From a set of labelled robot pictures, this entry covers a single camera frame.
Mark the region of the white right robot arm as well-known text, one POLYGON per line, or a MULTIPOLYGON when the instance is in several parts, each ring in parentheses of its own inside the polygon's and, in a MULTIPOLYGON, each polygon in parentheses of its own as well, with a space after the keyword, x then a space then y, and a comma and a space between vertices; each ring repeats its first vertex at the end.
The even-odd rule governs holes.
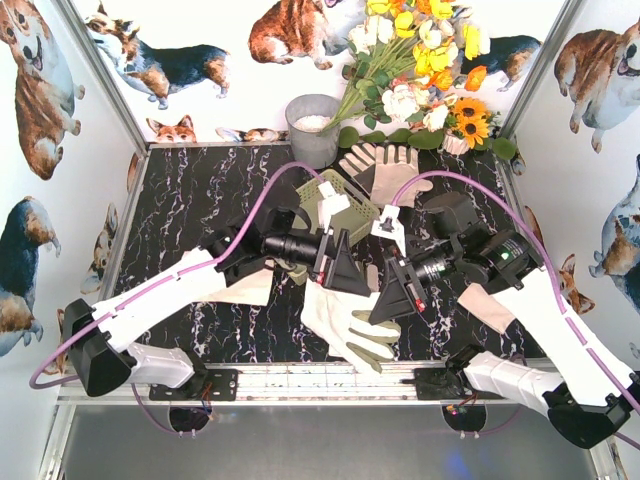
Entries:
POLYGON ((533 238, 513 228, 491 231, 471 199, 459 192, 430 199, 425 210, 437 242, 386 257, 371 323, 422 311, 434 283, 462 276, 514 318, 553 368, 526 367, 469 345, 449 357, 448 369, 471 390, 540 413, 579 448, 590 449, 616 435, 639 408, 638 375, 557 293, 557 281, 533 238))

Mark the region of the white glove green fingers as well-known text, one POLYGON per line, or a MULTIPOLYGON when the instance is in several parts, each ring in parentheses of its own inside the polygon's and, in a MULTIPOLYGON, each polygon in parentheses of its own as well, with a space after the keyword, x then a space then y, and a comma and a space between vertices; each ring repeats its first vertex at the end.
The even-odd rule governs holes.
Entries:
POLYGON ((379 376, 382 364, 395 358, 392 346, 401 336, 393 321, 373 325, 369 316, 379 293, 360 296, 328 290, 308 280, 301 322, 329 345, 331 356, 342 358, 362 375, 379 376))

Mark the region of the white glove grey patch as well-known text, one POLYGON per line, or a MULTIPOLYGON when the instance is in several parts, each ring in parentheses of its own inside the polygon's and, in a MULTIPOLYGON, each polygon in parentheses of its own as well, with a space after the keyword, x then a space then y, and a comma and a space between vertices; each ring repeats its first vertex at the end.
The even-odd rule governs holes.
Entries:
POLYGON ((380 289, 379 270, 375 264, 368 264, 363 270, 364 278, 371 293, 378 293, 380 289))

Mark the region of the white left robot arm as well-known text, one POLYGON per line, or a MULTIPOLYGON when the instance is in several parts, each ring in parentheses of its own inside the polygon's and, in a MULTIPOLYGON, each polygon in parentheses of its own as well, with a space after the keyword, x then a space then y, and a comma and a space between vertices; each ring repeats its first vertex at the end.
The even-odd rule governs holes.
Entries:
POLYGON ((207 369, 184 349, 138 343, 153 326, 183 309, 237 286, 269 260, 302 265, 309 281, 329 291, 368 296, 364 275, 351 254, 347 230, 327 222, 295 230, 296 211, 269 208, 239 217, 166 271, 130 291, 89 305, 78 299, 64 310, 62 338, 85 393, 106 395, 124 384, 158 384, 194 397, 207 369))

